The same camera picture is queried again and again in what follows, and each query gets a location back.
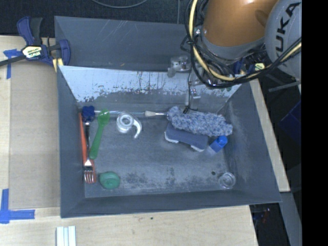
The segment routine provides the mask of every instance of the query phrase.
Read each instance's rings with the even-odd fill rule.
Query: blue cap
[[[210,144],[210,147],[215,152],[219,152],[227,143],[228,139],[226,136],[219,136]]]

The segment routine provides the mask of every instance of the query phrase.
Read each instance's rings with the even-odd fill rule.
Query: dark background
[[[98,1],[114,6],[127,6],[143,0]],[[98,5],[90,0],[0,0],[0,34],[18,35],[16,23],[20,18],[27,15],[44,18],[40,29],[40,35],[42,37],[55,36],[55,15],[162,23],[177,23],[178,21],[180,24],[183,24],[183,12],[187,2],[188,0],[180,0],[179,7],[178,0],[148,0],[138,7],[112,9]],[[300,165],[301,147],[299,143],[291,138],[291,133],[284,131],[279,123],[300,101],[300,94],[297,86],[274,92],[269,92],[269,89],[292,82],[295,82],[293,77],[279,70],[271,74],[271,76],[260,79],[266,106],[288,177],[290,176],[290,170]],[[301,189],[296,189],[293,194],[298,213],[300,218],[302,218]],[[251,206],[253,212],[261,212],[267,209],[269,209],[269,214],[265,218],[265,223],[263,223],[263,218],[254,221],[259,245],[290,245],[279,204]]]

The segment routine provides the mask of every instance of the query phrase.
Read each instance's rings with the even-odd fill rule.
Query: table surface
[[[0,36],[0,60],[24,45]],[[54,69],[20,61],[9,80],[6,70],[0,67],[0,191],[9,188],[10,209],[36,211],[35,220],[0,224],[1,245],[54,245],[56,227],[73,225],[77,245],[258,245],[248,206],[61,219]],[[289,191],[258,81],[251,86],[279,190]]]

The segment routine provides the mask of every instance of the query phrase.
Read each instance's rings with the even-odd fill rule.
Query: blue tape
[[[2,190],[1,208],[0,208],[0,223],[8,224],[11,220],[18,219],[35,219],[35,210],[19,210],[11,211],[8,209],[9,189]]]
[[[10,49],[4,51],[5,56],[10,59],[15,56],[20,56],[22,53],[18,51],[17,49]],[[11,64],[7,65],[7,79],[11,78]]]

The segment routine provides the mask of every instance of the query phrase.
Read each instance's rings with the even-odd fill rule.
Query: yellow label
[[[35,58],[41,55],[41,51],[41,47],[30,46],[23,50],[23,54],[26,58]]]

